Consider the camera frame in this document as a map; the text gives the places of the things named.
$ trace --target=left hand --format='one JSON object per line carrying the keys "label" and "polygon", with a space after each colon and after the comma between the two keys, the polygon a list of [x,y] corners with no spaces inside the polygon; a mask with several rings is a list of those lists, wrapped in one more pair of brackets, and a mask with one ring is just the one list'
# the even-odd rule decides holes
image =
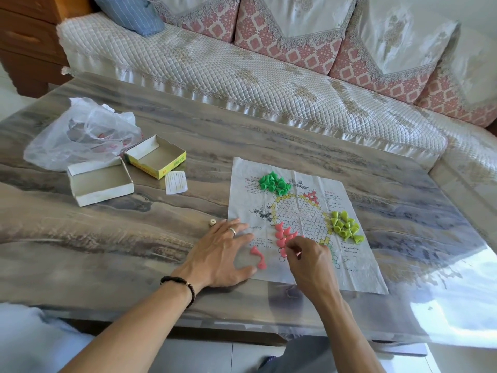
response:
{"label": "left hand", "polygon": [[257,268],[235,269],[233,261],[240,247],[253,240],[254,235],[248,233],[234,238],[228,228],[233,228],[238,234],[248,227],[248,224],[241,224],[239,218],[217,223],[193,246],[186,261],[171,275],[192,284],[196,293],[206,286],[232,286],[247,280],[257,272]]}

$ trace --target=plastic bag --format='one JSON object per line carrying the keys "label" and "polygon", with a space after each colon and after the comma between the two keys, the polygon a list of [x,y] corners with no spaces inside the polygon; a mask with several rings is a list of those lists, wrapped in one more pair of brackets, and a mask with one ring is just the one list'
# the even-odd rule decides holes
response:
{"label": "plastic bag", "polygon": [[108,161],[142,139],[132,112],[117,114],[90,98],[71,98],[71,107],[24,150],[24,159],[43,169],[64,171],[85,161]]}

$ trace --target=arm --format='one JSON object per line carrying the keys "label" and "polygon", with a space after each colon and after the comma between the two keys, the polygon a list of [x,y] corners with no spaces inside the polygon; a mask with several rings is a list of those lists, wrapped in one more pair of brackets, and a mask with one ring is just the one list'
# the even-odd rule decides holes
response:
{"label": "arm", "polygon": [[328,247],[308,238],[295,237],[288,243],[286,251],[297,286],[313,303],[325,326],[337,371],[384,373],[340,294]]}
{"label": "arm", "polygon": [[[239,219],[216,224],[171,275],[192,284],[196,293],[206,286],[231,286],[247,280],[256,268],[236,270],[233,260],[239,248],[253,239],[253,234],[233,238],[228,228],[238,233],[248,227],[240,224]],[[166,282],[105,329],[61,372],[147,372],[190,301],[191,292],[186,285]]]}

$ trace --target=open box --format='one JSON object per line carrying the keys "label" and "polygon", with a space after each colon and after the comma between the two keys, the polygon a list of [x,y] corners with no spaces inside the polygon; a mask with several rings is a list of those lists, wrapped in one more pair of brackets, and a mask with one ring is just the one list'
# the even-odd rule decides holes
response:
{"label": "open box", "polygon": [[80,207],[114,199],[135,191],[121,157],[101,162],[88,161],[67,167],[72,195]]}
{"label": "open box", "polygon": [[186,159],[186,151],[153,135],[124,153],[129,163],[161,179]]}

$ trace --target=sofa cushion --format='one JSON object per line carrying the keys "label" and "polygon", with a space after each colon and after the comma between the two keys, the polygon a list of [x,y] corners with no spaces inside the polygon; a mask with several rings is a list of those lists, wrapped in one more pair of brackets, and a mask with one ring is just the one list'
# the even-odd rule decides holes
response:
{"label": "sofa cushion", "polygon": [[233,42],[240,0],[150,0],[166,23]]}
{"label": "sofa cushion", "polygon": [[413,103],[455,27],[406,1],[358,0],[330,76]]}
{"label": "sofa cushion", "polygon": [[490,125],[497,118],[497,42],[461,26],[416,104],[481,127]]}
{"label": "sofa cushion", "polygon": [[242,0],[235,45],[328,74],[355,0]]}
{"label": "sofa cushion", "polygon": [[147,0],[95,0],[115,23],[147,36],[164,29],[164,22]]}
{"label": "sofa cushion", "polygon": [[449,138],[430,176],[497,253],[497,137],[469,123],[426,113]]}
{"label": "sofa cushion", "polygon": [[144,38],[96,13],[58,32],[73,71],[410,156],[427,170],[447,144],[414,106],[172,25]]}

